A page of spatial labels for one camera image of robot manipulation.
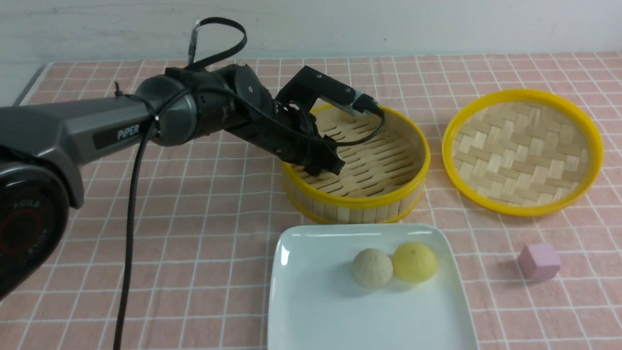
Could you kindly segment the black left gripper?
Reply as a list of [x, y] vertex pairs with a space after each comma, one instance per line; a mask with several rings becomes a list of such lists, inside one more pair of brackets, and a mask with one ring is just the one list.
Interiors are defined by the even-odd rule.
[[339, 175], [345, 166], [336, 152], [336, 141], [321, 138], [311, 116], [273, 100], [231, 100], [226, 132], [284, 162], [303, 166], [311, 176]]

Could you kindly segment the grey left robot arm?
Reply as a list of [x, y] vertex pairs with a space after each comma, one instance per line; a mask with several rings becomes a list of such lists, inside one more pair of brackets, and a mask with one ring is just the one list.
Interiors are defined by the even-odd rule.
[[84, 203], [80, 169], [148, 137], [179, 146], [226, 131], [290, 164], [338, 173], [344, 166], [310, 110], [319, 99], [351, 106], [352, 87], [303, 67], [273, 98], [249, 66], [170, 67], [133, 96], [1, 109], [1, 297], [58, 246], [69, 208]]

